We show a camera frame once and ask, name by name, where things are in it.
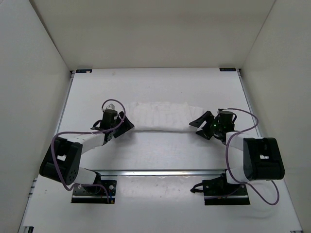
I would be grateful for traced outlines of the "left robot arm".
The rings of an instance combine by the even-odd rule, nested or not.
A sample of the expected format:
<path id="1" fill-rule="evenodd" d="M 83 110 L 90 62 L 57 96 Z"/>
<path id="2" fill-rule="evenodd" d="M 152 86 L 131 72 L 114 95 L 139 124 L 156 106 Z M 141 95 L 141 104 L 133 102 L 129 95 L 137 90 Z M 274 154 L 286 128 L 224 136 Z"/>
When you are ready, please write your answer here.
<path id="1" fill-rule="evenodd" d="M 58 135 L 51 142 L 41 163 L 39 174 L 43 177 L 62 183 L 64 186 L 73 183 L 84 184 L 90 193 L 97 193 L 102 181 L 95 171 L 86 170 L 87 179 L 82 181 L 78 174 L 81 156 L 91 149 L 107 144 L 134 128 L 134 124 L 123 111 L 108 109 L 103 111 L 102 119 L 96 121 L 90 132 L 74 133 L 75 137 L 64 138 Z"/>

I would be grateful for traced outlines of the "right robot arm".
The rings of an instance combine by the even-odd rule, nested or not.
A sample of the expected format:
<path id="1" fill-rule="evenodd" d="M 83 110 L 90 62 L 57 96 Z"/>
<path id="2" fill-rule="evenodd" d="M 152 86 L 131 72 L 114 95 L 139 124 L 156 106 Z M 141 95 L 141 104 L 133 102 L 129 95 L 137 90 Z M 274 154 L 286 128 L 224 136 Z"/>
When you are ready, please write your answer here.
<path id="1" fill-rule="evenodd" d="M 199 129 L 196 134 L 200 137 L 206 140 L 214 137 L 225 145 L 225 178 L 218 181 L 218 190 L 227 195 L 235 189 L 236 184 L 283 179 L 285 168 L 277 140 L 273 137 L 251 137 L 247 134 L 258 125 L 258 119 L 248 129 L 235 130 L 237 115 L 233 111 L 254 116 L 242 109 L 228 108 L 219 109 L 216 116 L 206 111 L 189 123 Z"/>

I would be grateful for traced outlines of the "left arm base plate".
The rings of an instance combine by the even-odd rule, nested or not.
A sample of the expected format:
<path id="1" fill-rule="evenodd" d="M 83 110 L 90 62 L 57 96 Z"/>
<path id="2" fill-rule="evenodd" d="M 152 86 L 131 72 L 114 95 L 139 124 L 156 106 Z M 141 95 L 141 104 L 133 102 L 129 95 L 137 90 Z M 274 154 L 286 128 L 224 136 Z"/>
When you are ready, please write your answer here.
<path id="1" fill-rule="evenodd" d="M 101 187 L 75 187 L 71 196 L 71 203 L 83 204 L 114 204 L 116 199 L 117 180 L 101 180 Z"/>

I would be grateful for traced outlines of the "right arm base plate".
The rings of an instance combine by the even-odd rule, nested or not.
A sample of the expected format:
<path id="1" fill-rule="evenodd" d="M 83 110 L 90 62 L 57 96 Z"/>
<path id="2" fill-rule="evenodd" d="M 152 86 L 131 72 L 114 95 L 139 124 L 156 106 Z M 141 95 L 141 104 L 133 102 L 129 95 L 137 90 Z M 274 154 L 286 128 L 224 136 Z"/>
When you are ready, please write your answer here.
<path id="1" fill-rule="evenodd" d="M 202 193 L 205 206 L 250 205 L 246 186 L 230 184 L 224 175 L 202 180 L 201 183 L 195 184 L 190 192 Z"/>

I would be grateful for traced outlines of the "white pleated skirt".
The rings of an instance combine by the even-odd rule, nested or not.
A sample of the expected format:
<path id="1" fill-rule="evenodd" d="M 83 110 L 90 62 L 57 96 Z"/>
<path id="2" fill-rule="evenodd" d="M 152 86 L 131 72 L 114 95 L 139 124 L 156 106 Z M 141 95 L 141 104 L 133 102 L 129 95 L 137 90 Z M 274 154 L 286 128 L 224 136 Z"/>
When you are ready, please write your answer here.
<path id="1" fill-rule="evenodd" d="M 131 102 L 125 105 L 125 109 L 137 132 L 193 132 L 196 128 L 189 123 L 205 113 L 203 108 L 186 102 Z"/>

